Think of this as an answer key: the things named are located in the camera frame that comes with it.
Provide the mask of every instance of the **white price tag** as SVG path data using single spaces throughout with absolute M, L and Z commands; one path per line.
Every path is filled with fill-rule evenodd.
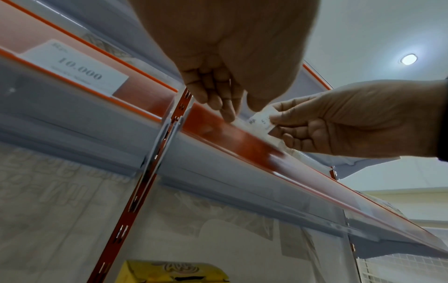
M 252 117 L 247 120 L 247 122 L 252 125 L 253 128 L 257 129 L 263 134 L 269 133 L 275 125 L 269 120 L 269 115 L 278 112 L 272 106 L 267 106 L 261 112 L 255 113 Z
M 18 56 L 108 97 L 128 79 L 125 74 L 54 39 Z

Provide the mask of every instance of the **black sleeve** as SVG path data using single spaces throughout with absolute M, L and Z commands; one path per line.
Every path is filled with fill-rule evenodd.
M 448 105 L 446 106 L 445 113 L 443 114 L 442 118 L 442 123 L 440 125 L 439 142 L 437 144 L 437 157 L 441 161 L 448 162 Z

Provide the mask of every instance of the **ceiling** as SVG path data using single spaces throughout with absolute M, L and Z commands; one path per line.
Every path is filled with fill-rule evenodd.
M 305 60 L 333 87 L 448 76 L 448 1 L 322 0 Z M 413 65 L 399 63 L 415 53 Z

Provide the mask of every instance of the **yellow package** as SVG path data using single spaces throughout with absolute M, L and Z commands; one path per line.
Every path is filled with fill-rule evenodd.
M 115 283 L 220 283 L 229 277 L 218 267 L 206 263 L 126 261 Z

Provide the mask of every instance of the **ceiling light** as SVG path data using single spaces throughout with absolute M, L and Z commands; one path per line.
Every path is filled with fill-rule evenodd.
M 411 65 L 414 64 L 415 61 L 417 61 L 418 57 L 416 54 L 411 53 L 408 55 L 403 56 L 403 58 L 400 59 L 400 62 L 402 62 L 405 65 Z

